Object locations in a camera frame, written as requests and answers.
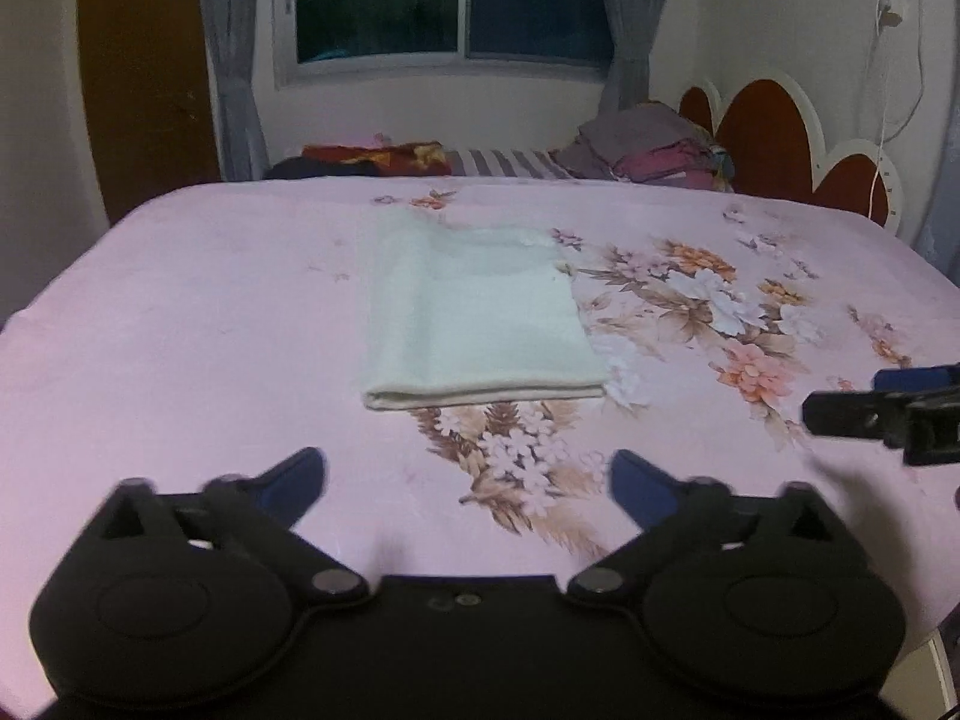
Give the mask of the grey curtain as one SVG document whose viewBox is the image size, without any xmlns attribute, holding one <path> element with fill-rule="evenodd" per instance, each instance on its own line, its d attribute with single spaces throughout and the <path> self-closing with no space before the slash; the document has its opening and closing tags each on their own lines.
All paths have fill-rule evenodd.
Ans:
<svg viewBox="0 0 960 720">
<path fill-rule="evenodd" d="M 267 171 L 268 154 L 252 89 L 257 0 L 200 0 L 200 15 L 215 87 L 221 177 L 258 181 Z"/>
<path fill-rule="evenodd" d="M 612 114 L 646 101 L 651 52 L 667 0 L 604 0 L 613 54 L 602 89 L 599 114 Z"/>
</svg>

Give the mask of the red orange patterned pillow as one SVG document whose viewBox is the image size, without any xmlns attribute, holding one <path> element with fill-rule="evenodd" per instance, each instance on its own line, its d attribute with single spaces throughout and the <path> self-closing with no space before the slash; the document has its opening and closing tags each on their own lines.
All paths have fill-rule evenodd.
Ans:
<svg viewBox="0 0 960 720">
<path fill-rule="evenodd" d="M 377 177 L 450 176 L 452 164 L 438 142 L 400 145 L 306 145 L 303 158 L 324 164 L 372 167 Z"/>
</svg>

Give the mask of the grey white striped sheet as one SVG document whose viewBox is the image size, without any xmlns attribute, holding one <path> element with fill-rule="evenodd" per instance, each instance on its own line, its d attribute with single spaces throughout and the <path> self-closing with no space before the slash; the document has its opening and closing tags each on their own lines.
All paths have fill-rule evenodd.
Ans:
<svg viewBox="0 0 960 720">
<path fill-rule="evenodd" d="M 448 149 L 446 160 L 454 176 L 571 181 L 548 151 L 540 149 Z"/>
</svg>

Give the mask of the grey right curtain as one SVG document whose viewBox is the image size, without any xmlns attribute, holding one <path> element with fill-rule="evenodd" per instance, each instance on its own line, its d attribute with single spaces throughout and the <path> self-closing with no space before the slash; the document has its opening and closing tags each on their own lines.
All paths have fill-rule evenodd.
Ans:
<svg viewBox="0 0 960 720">
<path fill-rule="evenodd" d="M 646 101 L 651 52 L 667 0 L 604 0 L 613 54 L 602 89 L 599 114 L 612 114 Z"/>
</svg>

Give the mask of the red white heart headboard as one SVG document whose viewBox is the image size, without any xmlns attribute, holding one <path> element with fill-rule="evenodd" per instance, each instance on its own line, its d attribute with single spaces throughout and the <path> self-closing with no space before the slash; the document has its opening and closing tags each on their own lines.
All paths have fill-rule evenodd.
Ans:
<svg viewBox="0 0 960 720">
<path fill-rule="evenodd" d="M 786 73 L 752 78 L 727 99 L 708 80 L 693 83 L 679 114 L 729 156 L 734 192 L 849 211 L 898 231 L 903 188 L 885 149 L 866 138 L 828 146 L 812 99 Z"/>
</svg>

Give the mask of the grey left curtain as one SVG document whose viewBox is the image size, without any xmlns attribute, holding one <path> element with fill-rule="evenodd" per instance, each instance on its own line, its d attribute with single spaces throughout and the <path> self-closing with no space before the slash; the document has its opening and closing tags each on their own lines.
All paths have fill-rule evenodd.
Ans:
<svg viewBox="0 0 960 720">
<path fill-rule="evenodd" d="M 221 177 L 258 181 L 267 171 L 268 154 L 252 89 L 257 0 L 200 0 L 200 15 L 215 87 Z"/>
</svg>

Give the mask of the window with white frame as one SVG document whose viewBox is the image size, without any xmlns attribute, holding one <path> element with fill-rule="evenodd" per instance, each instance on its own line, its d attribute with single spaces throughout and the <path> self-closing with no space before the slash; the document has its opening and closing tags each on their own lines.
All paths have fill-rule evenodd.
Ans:
<svg viewBox="0 0 960 720">
<path fill-rule="evenodd" d="M 613 55 L 602 0 L 274 0 L 274 18 L 285 83 L 472 65 L 601 70 Z"/>
</svg>

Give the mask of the brown wooden door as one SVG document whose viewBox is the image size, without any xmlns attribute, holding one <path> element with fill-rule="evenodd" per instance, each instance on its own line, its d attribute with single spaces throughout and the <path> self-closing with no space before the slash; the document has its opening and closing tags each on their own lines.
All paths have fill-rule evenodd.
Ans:
<svg viewBox="0 0 960 720">
<path fill-rule="evenodd" d="M 220 178 L 200 0 L 78 0 L 86 130 L 111 223 Z"/>
</svg>

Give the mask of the white knitted garment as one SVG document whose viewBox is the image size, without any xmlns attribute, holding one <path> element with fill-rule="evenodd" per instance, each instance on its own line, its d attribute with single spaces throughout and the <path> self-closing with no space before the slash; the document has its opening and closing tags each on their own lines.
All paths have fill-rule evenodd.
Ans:
<svg viewBox="0 0 960 720">
<path fill-rule="evenodd" d="M 517 226 L 377 218 L 363 403 L 377 411 L 604 394 L 556 242 Z"/>
</svg>

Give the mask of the pink floral bed blanket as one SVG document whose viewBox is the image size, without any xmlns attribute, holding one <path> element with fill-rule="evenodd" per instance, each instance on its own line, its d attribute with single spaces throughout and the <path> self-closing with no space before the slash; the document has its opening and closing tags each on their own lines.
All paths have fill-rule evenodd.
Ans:
<svg viewBox="0 0 960 720">
<path fill-rule="evenodd" d="M 363 405 L 376 229 L 420 213 L 560 247 L 598 400 Z M 299 529 L 370 577 L 571 577 L 631 538 L 605 465 L 628 449 L 765 496 L 817 486 L 921 640 L 958 601 L 958 473 L 812 439 L 815 390 L 958 358 L 957 288 L 861 216 L 607 182 L 313 179 L 169 193 L 117 224 L 2 333 L 2 702 L 52 691 L 32 602 L 109 489 L 190 491 L 312 445 Z"/>
</svg>

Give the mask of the stack of folded clothes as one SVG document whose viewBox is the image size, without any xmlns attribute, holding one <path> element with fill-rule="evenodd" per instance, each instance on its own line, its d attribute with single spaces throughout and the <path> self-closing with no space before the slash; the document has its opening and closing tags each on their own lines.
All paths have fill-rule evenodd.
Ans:
<svg viewBox="0 0 960 720">
<path fill-rule="evenodd" d="M 609 112 L 550 153 L 576 179 L 731 192 L 734 165 L 713 135 L 662 103 Z"/>
</svg>

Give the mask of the black cloth bundle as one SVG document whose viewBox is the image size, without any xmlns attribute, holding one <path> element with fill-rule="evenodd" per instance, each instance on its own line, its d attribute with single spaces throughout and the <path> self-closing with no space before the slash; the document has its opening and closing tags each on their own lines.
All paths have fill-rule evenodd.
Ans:
<svg viewBox="0 0 960 720">
<path fill-rule="evenodd" d="M 266 181 L 304 181 L 314 177 L 377 177 L 379 171 L 371 161 L 359 163 L 329 163 L 308 156 L 286 158 L 265 171 Z"/>
</svg>

